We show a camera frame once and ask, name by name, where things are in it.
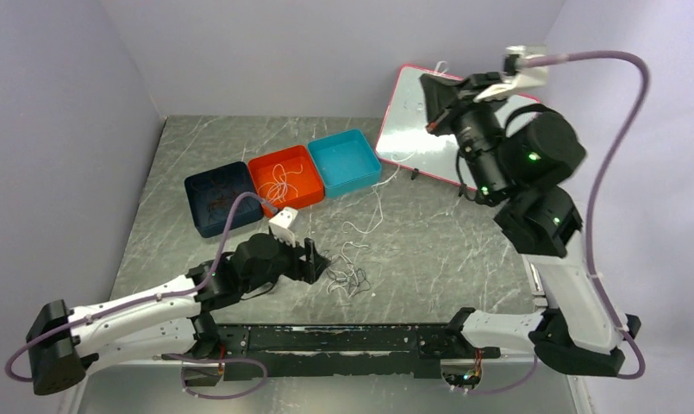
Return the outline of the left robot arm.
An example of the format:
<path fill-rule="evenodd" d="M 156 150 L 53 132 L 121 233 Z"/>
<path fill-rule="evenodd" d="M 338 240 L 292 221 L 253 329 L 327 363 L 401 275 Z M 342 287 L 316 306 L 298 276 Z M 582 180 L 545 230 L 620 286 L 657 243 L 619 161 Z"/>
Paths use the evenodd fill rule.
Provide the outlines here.
<path fill-rule="evenodd" d="M 162 285 L 101 304 L 45 304 L 26 335 L 34 394 L 62 392 L 86 376 L 154 354 L 206 359 L 221 344 L 212 311 L 282 276 L 314 284 L 331 261 L 310 238 L 258 233 Z"/>

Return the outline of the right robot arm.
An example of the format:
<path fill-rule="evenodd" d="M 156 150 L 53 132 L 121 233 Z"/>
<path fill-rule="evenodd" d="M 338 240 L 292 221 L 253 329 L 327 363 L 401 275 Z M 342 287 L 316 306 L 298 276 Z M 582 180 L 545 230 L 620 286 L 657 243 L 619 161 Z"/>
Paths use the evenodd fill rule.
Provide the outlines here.
<path fill-rule="evenodd" d="M 620 377 L 621 344 L 634 343 L 641 320 L 620 315 L 591 272 L 590 220 L 561 187 L 585 149 L 571 124 L 541 103 L 512 111 L 510 121 L 523 115 L 529 121 L 508 134 L 496 115 L 503 100 L 479 97 L 499 81 L 495 72 L 461 80 L 423 74 L 426 130 L 455 138 L 476 185 L 472 200 L 497 209 L 495 223 L 539 273 L 548 306 L 523 315 L 464 308 L 449 324 L 447 348 L 458 357 L 475 349 L 521 350 L 559 373 Z"/>

